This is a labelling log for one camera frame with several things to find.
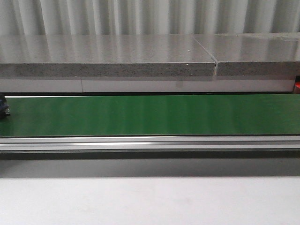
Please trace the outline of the red push button sideways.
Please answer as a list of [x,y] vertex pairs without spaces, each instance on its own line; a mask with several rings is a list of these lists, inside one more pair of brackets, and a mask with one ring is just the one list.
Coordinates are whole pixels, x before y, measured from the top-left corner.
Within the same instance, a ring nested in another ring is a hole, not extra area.
[[10,115],[9,105],[4,94],[0,94],[0,118],[3,119]]

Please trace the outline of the green conveyor belt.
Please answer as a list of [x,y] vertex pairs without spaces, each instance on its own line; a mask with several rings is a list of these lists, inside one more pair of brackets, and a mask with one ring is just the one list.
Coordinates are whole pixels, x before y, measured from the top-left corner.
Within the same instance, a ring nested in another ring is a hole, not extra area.
[[297,135],[294,94],[9,98],[1,136]]

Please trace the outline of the grey stone slab right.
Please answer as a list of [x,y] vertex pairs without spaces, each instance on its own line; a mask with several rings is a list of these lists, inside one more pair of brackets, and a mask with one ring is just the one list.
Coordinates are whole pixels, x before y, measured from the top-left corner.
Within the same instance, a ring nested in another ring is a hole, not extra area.
[[299,33],[198,34],[194,38],[216,61],[219,79],[293,80],[300,74]]

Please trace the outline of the grey stone slab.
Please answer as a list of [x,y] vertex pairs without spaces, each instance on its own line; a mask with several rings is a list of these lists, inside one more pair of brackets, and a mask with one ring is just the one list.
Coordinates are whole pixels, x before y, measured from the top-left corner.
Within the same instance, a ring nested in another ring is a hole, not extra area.
[[2,77],[212,77],[191,35],[5,35]]
[[293,80],[300,74],[299,33],[198,34],[194,38],[216,61],[219,79]]

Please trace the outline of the grey stone slab left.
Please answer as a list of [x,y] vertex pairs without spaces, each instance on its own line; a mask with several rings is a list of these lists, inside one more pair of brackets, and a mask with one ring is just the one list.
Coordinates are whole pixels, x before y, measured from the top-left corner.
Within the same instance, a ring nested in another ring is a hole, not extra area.
[[212,77],[191,35],[5,35],[2,77]]

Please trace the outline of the white panel under slab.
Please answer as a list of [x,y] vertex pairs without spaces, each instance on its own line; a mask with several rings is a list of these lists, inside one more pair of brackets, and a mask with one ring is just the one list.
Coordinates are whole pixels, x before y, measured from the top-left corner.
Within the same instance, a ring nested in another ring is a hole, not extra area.
[[290,92],[294,80],[1,79],[2,93]]

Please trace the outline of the red object at right edge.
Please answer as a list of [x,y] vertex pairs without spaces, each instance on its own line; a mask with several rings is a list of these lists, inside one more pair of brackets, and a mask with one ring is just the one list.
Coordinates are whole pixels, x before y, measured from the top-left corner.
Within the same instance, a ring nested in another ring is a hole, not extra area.
[[293,93],[300,94],[300,81],[295,82]]

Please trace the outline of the grey pleated curtain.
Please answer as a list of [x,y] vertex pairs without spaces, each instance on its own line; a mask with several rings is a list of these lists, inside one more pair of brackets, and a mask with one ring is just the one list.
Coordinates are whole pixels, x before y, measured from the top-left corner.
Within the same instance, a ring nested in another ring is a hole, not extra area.
[[3,0],[2,35],[299,32],[297,0]]

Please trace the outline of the aluminium conveyor side rail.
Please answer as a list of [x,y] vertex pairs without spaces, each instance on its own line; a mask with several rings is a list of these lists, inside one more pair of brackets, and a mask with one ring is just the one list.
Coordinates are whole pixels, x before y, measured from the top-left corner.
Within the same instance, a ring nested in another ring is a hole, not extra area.
[[1,138],[1,153],[292,151],[299,135],[68,136]]

